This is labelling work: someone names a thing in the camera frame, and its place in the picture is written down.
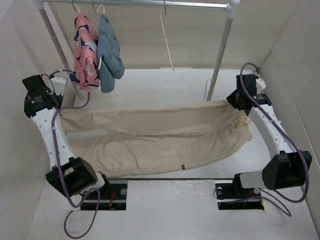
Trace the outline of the beige trousers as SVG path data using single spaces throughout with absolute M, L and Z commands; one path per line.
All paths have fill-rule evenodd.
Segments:
M 246 113 L 225 100 L 153 109 L 68 109 L 61 124 L 68 134 L 98 131 L 69 144 L 107 177 L 203 167 L 252 139 Z

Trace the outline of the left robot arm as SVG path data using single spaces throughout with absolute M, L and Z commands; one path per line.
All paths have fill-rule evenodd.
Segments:
M 85 194 L 91 189 L 102 199 L 111 195 L 112 186 L 106 176 L 96 172 L 72 151 L 61 124 L 66 79 L 51 76 L 52 86 L 41 75 L 22 80 L 27 94 L 24 113 L 38 127 L 49 156 L 48 183 L 65 197 Z

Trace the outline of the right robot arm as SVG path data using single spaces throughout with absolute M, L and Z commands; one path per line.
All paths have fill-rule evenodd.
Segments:
M 261 134 L 270 162 L 259 171 L 238 173 L 233 178 L 231 191 L 243 197 L 249 189 L 278 190 L 300 187 L 306 182 L 312 156 L 309 151 L 298 152 L 283 135 L 285 131 L 274 113 L 268 96 L 258 91 L 263 80 L 254 74 L 237 75 L 236 90 L 227 102 L 237 110 L 243 110 Z

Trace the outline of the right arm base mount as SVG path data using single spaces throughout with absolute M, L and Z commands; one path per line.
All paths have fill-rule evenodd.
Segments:
M 254 188 L 237 187 L 231 180 L 215 182 L 213 196 L 219 210 L 264 210 L 261 193 Z

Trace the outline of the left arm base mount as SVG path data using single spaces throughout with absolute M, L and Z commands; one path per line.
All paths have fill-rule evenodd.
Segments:
M 110 179 L 109 185 L 100 188 L 99 211 L 125 211 L 127 208 L 128 181 Z M 98 193 L 91 192 L 81 204 L 82 211 L 94 211 L 98 203 Z

